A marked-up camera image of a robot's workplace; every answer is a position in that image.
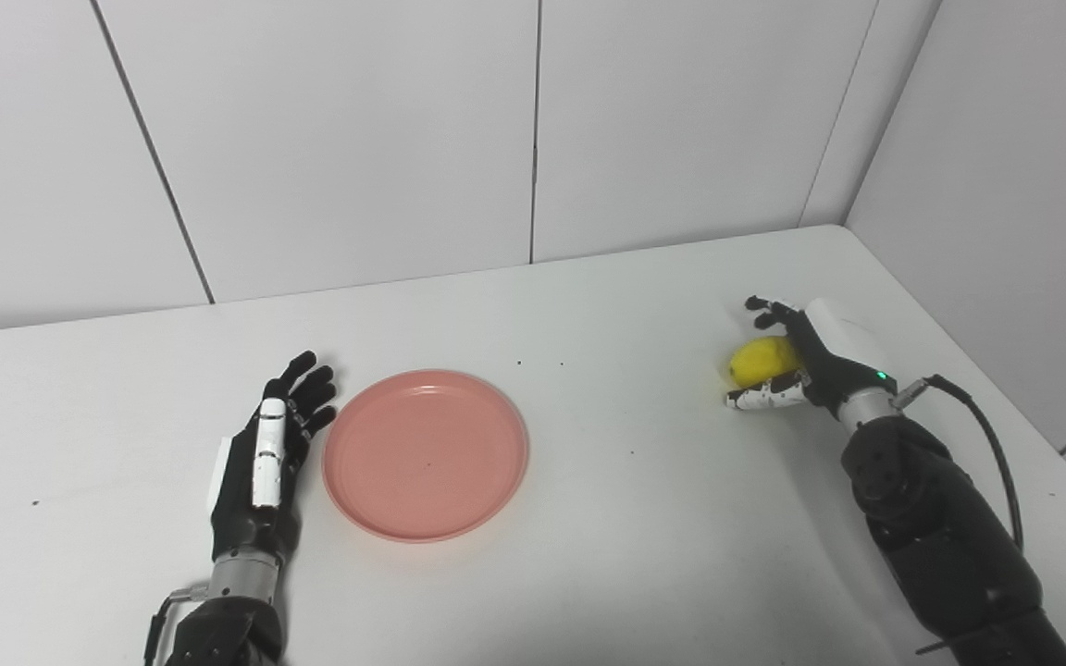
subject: table surface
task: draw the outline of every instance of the table surface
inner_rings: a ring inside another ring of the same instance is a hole
[[[895,376],[940,372],[978,399],[1066,637],[1066,464],[824,227],[0,330],[0,663],[140,662],[166,591],[210,571],[216,443],[307,347],[337,369],[338,404],[413,368],[487,379],[521,411],[530,465],[495,519],[426,545],[352,525],[308,465],[284,583],[293,666],[951,663],[912,654],[932,639],[868,539],[838,423],[723,405],[753,292],[842,299]],[[926,395],[909,413],[1004,515],[965,408]]]

